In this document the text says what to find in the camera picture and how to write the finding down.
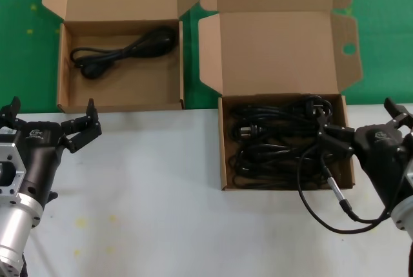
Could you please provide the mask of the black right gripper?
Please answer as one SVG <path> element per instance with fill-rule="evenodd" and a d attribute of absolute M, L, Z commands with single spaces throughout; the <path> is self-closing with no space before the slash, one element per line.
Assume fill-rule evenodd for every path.
<path fill-rule="evenodd" d="M 396 104 L 389 97 L 383 105 L 391 117 L 386 125 L 370 125 L 356 131 L 332 125 L 330 116 L 316 112 L 316 141 L 320 154 L 349 158 L 355 152 L 384 206 L 395 207 L 412 195 L 412 187 L 406 181 L 403 181 L 400 191 L 396 190 L 407 165 L 412 161 L 412 140 L 403 139 L 396 128 L 413 128 L 413 117 L 403 105 Z"/>

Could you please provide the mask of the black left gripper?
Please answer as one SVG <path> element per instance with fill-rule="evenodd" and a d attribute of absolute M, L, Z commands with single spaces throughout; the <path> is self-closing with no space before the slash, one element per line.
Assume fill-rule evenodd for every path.
<path fill-rule="evenodd" d="M 56 122 L 27 122 L 17 118 L 20 99 L 13 97 L 0 111 L 0 127 L 17 131 L 16 144 L 26 169 L 19 188 L 21 194 L 35 199 L 42 207 L 48 203 L 55 172 L 64 148 L 71 153 L 82 149 L 101 134 L 101 124 L 94 99 L 90 98 L 85 115 Z"/>

